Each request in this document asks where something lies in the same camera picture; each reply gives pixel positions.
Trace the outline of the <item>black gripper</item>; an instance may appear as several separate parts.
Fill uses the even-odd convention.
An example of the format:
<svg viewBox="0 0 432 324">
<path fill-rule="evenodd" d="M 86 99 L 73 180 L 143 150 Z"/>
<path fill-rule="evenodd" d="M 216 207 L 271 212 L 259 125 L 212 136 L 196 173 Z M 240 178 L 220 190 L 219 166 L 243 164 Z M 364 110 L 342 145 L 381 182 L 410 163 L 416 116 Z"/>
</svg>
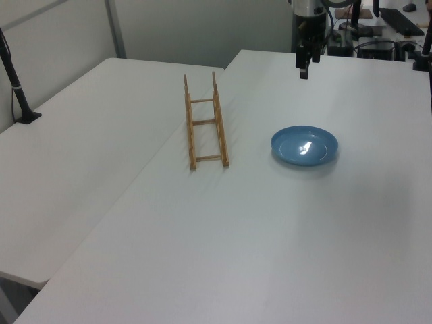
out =
<svg viewBox="0 0 432 324">
<path fill-rule="evenodd" d="M 294 14 L 296 67 L 300 70 L 300 78 L 303 80 L 308 80 L 309 52 L 307 47 L 313 47 L 312 61 L 319 63 L 321 47 L 325 44 L 325 32 L 325 13 L 310 17 Z"/>
</svg>

